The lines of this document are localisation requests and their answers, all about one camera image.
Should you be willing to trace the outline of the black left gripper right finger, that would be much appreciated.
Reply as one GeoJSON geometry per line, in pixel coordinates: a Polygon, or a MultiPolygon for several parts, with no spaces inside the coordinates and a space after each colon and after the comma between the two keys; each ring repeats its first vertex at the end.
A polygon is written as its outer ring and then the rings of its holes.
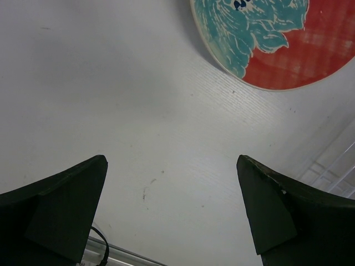
{"type": "Polygon", "coordinates": [[[354,265],[354,200],[238,157],[237,175],[263,265],[354,265]]]}

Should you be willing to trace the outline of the red plate with teal print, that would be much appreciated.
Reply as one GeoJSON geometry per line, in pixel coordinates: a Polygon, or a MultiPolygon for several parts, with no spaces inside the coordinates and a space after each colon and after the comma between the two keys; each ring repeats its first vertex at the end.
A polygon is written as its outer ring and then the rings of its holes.
{"type": "Polygon", "coordinates": [[[256,88],[301,88],[354,58],[353,1],[199,0],[190,5],[214,61],[256,88]]]}

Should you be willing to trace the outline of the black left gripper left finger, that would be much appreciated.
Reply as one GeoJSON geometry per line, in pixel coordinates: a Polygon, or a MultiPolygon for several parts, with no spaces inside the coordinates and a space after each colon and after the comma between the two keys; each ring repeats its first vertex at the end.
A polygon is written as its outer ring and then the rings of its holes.
{"type": "Polygon", "coordinates": [[[80,263],[107,170],[96,155],[1,194],[1,265],[80,263]]]}

